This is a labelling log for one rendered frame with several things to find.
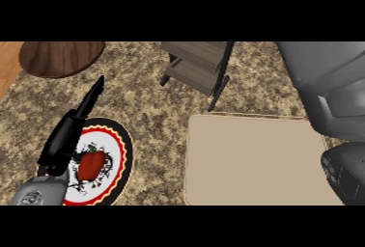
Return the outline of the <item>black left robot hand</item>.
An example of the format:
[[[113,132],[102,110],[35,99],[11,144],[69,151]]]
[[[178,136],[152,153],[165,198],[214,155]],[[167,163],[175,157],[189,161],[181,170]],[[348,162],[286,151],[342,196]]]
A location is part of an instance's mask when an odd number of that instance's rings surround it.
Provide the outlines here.
[[[85,119],[97,102],[103,91],[103,76],[99,77],[81,103],[75,109],[70,109],[60,118],[45,142],[38,165],[45,168],[50,176],[60,176],[78,144]]]

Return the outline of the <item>beige rectangular tray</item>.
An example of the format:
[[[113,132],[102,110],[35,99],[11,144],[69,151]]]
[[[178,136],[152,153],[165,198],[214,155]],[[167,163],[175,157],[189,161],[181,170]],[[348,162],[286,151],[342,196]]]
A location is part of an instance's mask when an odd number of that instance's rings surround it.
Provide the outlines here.
[[[336,206],[305,121],[195,115],[187,122],[184,201],[192,206]]]

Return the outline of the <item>round patterned plate, black rim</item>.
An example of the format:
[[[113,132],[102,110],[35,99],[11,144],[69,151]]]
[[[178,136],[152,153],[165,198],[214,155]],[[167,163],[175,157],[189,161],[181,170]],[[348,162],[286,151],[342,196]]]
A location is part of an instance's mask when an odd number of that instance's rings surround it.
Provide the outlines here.
[[[81,156],[102,151],[104,162],[97,177],[81,180],[76,177]],[[65,206],[110,206],[122,192],[133,167],[133,142],[122,124],[107,118],[85,120],[78,144],[68,162],[68,187],[62,204]],[[38,169],[38,176],[47,174]]]

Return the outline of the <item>round dark wooden board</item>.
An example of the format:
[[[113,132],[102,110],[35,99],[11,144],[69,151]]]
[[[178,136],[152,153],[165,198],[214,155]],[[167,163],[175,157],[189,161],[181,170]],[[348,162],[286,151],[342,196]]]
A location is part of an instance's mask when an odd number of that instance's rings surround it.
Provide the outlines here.
[[[103,41],[26,41],[20,46],[20,68],[35,77],[63,78],[96,62],[103,49]]]

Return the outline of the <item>orange wooden surface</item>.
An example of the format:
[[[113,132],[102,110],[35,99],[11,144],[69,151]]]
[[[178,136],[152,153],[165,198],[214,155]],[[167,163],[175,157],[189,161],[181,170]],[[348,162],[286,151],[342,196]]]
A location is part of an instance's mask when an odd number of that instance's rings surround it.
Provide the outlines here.
[[[0,41],[0,98],[20,72],[19,52],[20,41]]]

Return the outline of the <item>wooden tiered basket, black frame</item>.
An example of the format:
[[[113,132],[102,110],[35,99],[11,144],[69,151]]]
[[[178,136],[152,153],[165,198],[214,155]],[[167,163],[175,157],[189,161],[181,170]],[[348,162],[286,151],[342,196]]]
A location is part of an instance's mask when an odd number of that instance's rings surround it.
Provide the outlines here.
[[[193,90],[212,98],[208,111],[214,110],[229,76],[226,67],[233,41],[162,41],[169,64],[159,85],[174,78]]]

